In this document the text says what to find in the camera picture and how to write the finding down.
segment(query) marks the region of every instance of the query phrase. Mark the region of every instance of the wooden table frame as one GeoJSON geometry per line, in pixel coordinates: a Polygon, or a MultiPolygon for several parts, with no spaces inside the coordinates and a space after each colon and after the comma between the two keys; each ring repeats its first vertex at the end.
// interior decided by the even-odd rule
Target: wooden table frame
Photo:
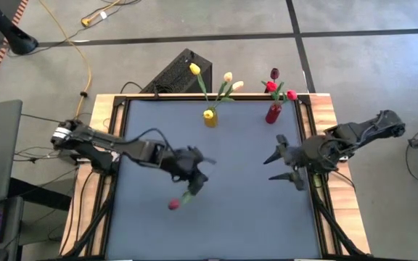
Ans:
{"type": "MultiPolygon", "coordinates": [[[[208,94],[210,99],[214,99],[215,94],[208,94]]],[[[269,94],[232,94],[235,99],[270,99],[269,94]]],[[[203,94],[160,94],[161,99],[176,97],[182,99],[202,99],[203,94]]],[[[302,121],[303,129],[301,130],[302,139],[310,135],[322,133],[325,129],[337,125],[335,111],[333,110],[332,100],[329,94],[300,94],[300,101],[296,103],[297,116],[302,121]]],[[[124,101],[127,99],[154,99],[154,94],[100,94],[97,96],[93,113],[91,116],[90,126],[98,131],[108,132],[116,136],[121,136],[120,130],[124,123],[124,101]]],[[[347,163],[338,165],[340,172],[351,179],[351,174],[347,163]]],[[[74,208],[70,208],[67,216],[64,236],[61,246],[65,244],[65,249],[61,254],[65,254],[73,248],[74,242],[80,238],[83,232],[93,218],[94,213],[106,199],[110,188],[110,177],[102,177],[94,173],[88,182],[86,177],[91,172],[89,164],[82,165],[78,171],[77,184],[73,195],[74,208]],[[78,219],[80,203],[81,220],[78,219]]],[[[315,177],[311,182],[324,182],[317,180],[315,177]]],[[[348,237],[363,252],[369,253],[369,246],[362,224],[361,214],[359,212],[356,195],[353,188],[343,178],[336,175],[330,175],[328,184],[320,188],[319,194],[324,200],[328,208],[332,209],[336,221],[346,232],[348,237]]],[[[104,217],[97,227],[94,239],[83,249],[82,254],[98,255],[105,253],[105,245],[107,239],[108,217],[104,217]]],[[[331,232],[328,223],[316,211],[316,224],[318,227],[319,239],[321,241],[321,251],[323,254],[339,254],[342,247],[337,243],[335,235],[331,232]]]]}

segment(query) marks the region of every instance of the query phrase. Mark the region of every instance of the desk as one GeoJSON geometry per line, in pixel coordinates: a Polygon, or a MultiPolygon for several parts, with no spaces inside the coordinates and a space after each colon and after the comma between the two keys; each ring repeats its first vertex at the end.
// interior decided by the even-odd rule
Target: desk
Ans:
{"type": "MultiPolygon", "coordinates": [[[[202,94],[163,94],[163,96],[199,96],[202,94]]],[[[267,95],[268,94],[235,94],[234,98],[237,98],[237,95],[267,95]]],[[[116,110],[117,117],[113,119],[114,125],[114,134],[119,135],[120,125],[122,124],[123,118],[123,107],[116,106],[114,107],[114,102],[116,97],[153,97],[153,94],[102,94],[98,95],[95,101],[90,126],[95,128],[99,131],[108,132],[108,125],[110,124],[110,117],[112,115],[112,111],[116,110]]],[[[315,122],[315,129],[317,133],[321,133],[323,130],[330,128],[337,124],[335,112],[333,110],[332,100],[329,94],[311,94],[309,95],[310,105],[311,105],[311,114],[305,109],[302,109],[302,118],[304,122],[304,127],[306,131],[306,136],[311,135],[311,126],[309,124],[309,119],[313,116],[315,122]]],[[[351,178],[351,174],[348,169],[347,164],[340,164],[339,165],[340,172],[349,178],[351,178]]],[[[97,195],[100,195],[102,200],[105,200],[109,189],[110,180],[108,178],[105,179],[104,186],[102,187],[101,193],[98,193],[98,185],[99,185],[99,175],[93,174],[90,179],[88,179],[88,183],[85,184],[86,177],[91,172],[91,166],[83,165],[81,166],[78,179],[77,179],[77,186],[75,189],[75,194],[73,197],[74,206],[75,208],[70,208],[69,215],[73,214],[73,219],[67,219],[66,229],[64,232],[64,237],[62,239],[62,245],[66,242],[66,247],[63,251],[64,254],[68,252],[73,247],[73,242],[77,237],[77,228],[79,231],[78,237],[86,230],[89,223],[91,222],[92,213],[94,211],[95,201],[97,199],[97,195]],[[82,202],[81,200],[81,189],[85,185],[84,193],[82,202]],[[79,216],[79,206],[82,203],[81,208],[81,219],[78,219],[79,216]]],[[[346,181],[343,181],[339,177],[335,175],[331,175],[329,178],[329,195],[331,198],[333,211],[335,214],[335,218],[337,222],[341,225],[343,230],[348,234],[348,236],[353,240],[355,245],[364,252],[369,252],[369,247],[366,240],[366,235],[364,231],[364,226],[361,220],[361,214],[359,212],[356,195],[354,190],[346,181]]],[[[335,253],[335,249],[333,247],[333,240],[332,240],[332,233],[329,229],[329,226],[323,220],[324,226],[324,237],[327,244],[327,252],[332,254],[335,253]]],[[[102,222],[99,224],[97,231],[95,233],[94,240],[92,241],[91,245],[91,254],[100,254],[104,251],[101,247],[102,239],[103,239],[103,232],[104,232],[104,224],[105,219],[103,218],[102,222]]]]}

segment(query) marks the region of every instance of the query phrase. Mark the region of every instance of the yellow vase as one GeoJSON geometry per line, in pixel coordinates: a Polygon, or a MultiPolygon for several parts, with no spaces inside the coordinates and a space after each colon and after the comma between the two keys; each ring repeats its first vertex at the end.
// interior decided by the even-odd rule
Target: yellow vase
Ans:
{"type": "Polygon", "coordinates": [[[208,107],[208,109],[202,114],[202,117],[204,118],[204,124],[206,126],[209,128],[217,127],[218,118],[216,108],[208,107]]]}

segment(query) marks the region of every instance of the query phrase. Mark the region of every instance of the yellow cable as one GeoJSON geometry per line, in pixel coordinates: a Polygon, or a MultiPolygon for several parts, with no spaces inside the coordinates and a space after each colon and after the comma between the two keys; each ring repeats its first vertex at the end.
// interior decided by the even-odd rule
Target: yellow cable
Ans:
{"type": "MultiPolygon", "coordinates": [[[[49,8],[46,6],[46,4],[44,3],[43,0],[39,0],[40,4],[44,7],[44,9],[49,13],[49,15],[51,15],[52,19],[57,23],[57,26],[59,27],[59,29],[62,31],[62,34],[64,35],[65,39],[67,40],[67,42],[75,47],[75,49],[78,51],[78,53],[81,55],[81,57],[83,58],[83,61],[85,62],[86,65],[86,69],[88,70],[88,81],[86,82],[86,86],[83,89],[83,92],[87,92],[88,89],[90,88],[91,85],[91,67],[90,64],[88,63],[88,60],[85,57],[85,54],[75,45],[73,44],[73,42],[70,40],[69,36],[65,33],[64,28],[62,28],[62,26],[60,25],[59,21],[56,19],[56,17],[54,17],[54,15],[52,14],[52,12],[49,10],[49,8]]],[[[75,113],[75,116],[77,117],[80,114],[80,110],[81,110],[81,105],[83,103],[83,99],[85,97],[81,97],[80,101],[78,102],[78,106],[77,106],[77,112],[75,113]]]]}
{"type": "Polygon", "coordinates": [[[109,8],[111,8],[111,7],[113,7],[113,6],[115,6],[116,4],[118,4],[120,1],[122,1],[122,0],[117,0],[117,1],[115,1],[115,2],[113,2],[113,3],[111,3],[110,5],[108,5],[107,7],[105,7],[105,8],[103,8],[103,9],[101,9],[101,10],[98,10],[96,13],[94,13],[90,18],[83,18],[82,20],[81,20],[81,24],[83,25],[83,26],[85,26],[85,27],[87,27],[87,26],[89,26],[90,25],[90,22],[94,19],[94,18],[96,18],[96,17],[98,17],[98,15],[99,14],[101,14],[101,12],[105,12],[106,10],[108,10],[109,8]]]}

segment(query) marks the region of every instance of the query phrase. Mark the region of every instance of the concrete floor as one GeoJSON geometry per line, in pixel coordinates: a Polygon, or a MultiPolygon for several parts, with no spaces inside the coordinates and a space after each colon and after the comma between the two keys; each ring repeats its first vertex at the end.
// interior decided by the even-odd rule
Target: concrete floor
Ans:
{"type": "MultiPolygon", "coordinates": [[[[350,166],[372,253],[418,260],[418,182],[408,174],[404,162],[406,140],[418,131],[418,1],[292,2],[301,32],[415,30],[392,36],[303,38],[310,68],[302,67],[294,38],[84,46],[93,84],[83,111],[91,112],[96,94],[117,93],[128,80],[145,86],[184,48],[213,62],[215,83],[231,70],[235,80],[245,81],[246,92],[262,91],[259,82],[268,78],[272,67],[280,69],[289,88],[307,91],[303,70],[310,69],[316,91],[332,94],[339,122],[361,122],[381,109],[393,109],[406,123],[404,137],[366,146],[350,166]]],[[[69,34],[81,29],[81,16],[102,5],[99,0],[46,3],[69,34]]],[[[36,0],[29,1],[20,27],[41,43],[62,40],[61,32],[36,0]]],[[[143,0],[123,7],[75,40],[291,32],[284,0],[143,0]]],[[[24,113],[64,120],[73,116],[85,83],[85,66],[71,47],[6,57],[0,68],[0,101],[22,99],[24,113]]],[[[88,122],[88,115],[83,119],[88,122]]],[[[55,127],[55,123],[23,118],[17,149],[49,146],[55,127]]],[[[418,175],[418,150],[409,156],[418,175]]],[[[13,175],[44,183],[70,168],[57,160],[35,165],[18,162],[13,175]]],[[[53,188],[67,192],[71,178],[53,184],[53,188]]],[[[24,219],[35,220],[47,211],[28,204],[24,219]]],[[[39,228],[25,228],[23,240],[46,240],[48,231],[42,225],[54,228],[64,221],[65,213],[57,212],[40,222],[39,228]]],[[[31,244],[25,247],[23,260],[53,257],[57,250],[58,244],[52,242],[31,244]]]]}

